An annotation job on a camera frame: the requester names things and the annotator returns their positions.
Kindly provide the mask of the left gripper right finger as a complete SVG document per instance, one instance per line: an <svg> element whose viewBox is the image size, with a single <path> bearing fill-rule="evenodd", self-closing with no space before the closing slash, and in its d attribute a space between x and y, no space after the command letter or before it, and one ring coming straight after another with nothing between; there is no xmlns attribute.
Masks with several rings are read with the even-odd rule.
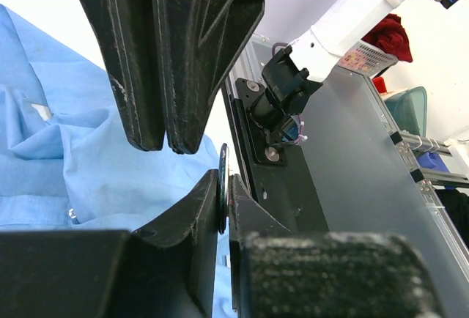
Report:
<svg viewBox="0 0 469 318"><path fill-rule="evenodd" d="M229 179L232 305L239 317L444 317L424 261L405 238L293 234Z"/></svg>

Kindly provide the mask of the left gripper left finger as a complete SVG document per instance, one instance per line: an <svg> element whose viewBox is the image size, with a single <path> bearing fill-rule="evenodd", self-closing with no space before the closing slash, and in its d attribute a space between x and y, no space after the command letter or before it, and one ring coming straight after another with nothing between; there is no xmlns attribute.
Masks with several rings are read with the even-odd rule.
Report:
<svg viewBox="0 0 469 318"><path fill-rule="evenodd" d="M134 232L1 234L3 317L210 317L218 173Z"/></svg>

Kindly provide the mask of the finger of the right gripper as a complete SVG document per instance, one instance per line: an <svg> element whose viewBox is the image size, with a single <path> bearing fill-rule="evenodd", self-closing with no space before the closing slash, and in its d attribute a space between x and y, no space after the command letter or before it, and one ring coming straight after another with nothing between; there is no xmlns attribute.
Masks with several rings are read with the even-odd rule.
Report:
<svg viewBox="0 0 469 318"><path fill-rule="evenodd" d="M152 0L152 6L168 144L193 154L265 0Z"/></svg>
<svg viewBox="0 0 469 318"><path fill-rule="evenodd" d="M151 0L79 0L95 34L128 142L163 147Z"/></svg>

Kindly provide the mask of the round blue badge pin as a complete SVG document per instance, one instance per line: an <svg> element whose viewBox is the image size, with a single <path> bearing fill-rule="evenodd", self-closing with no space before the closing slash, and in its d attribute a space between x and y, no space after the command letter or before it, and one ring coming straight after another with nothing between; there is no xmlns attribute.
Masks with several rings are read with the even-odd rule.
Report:
<svg viewBox="0 0 469 318"><path fill-rule="evenodd" d="M228 217L229 204L229 147L226 143L221 146L218 164L218 184L217 184L217 225L219 234L226 231L226 219Z"/></svg>

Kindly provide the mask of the blue button-up shirt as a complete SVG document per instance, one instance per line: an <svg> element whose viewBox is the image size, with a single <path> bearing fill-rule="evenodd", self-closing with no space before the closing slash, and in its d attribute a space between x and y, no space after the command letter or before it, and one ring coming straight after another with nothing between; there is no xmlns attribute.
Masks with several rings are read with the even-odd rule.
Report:
<svg viewBox="0 0 469 318"><path fill-rule="evenodd" d="M136 230L218 167L132 147L107 73L1 8L1 230Z"/></svg>

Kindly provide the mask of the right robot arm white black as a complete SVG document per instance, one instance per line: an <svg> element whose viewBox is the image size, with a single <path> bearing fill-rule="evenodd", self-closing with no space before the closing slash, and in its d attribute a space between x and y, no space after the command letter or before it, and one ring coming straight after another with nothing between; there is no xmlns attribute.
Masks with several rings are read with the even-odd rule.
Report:
<svg viewBox="0 0 469 318"><path fill-rule="evenodd" d="M265 0L79 0L131 145L193 154L213 101L265 13ZM404 0L312 0L320 13L279 59L321 84Z"/></svg>

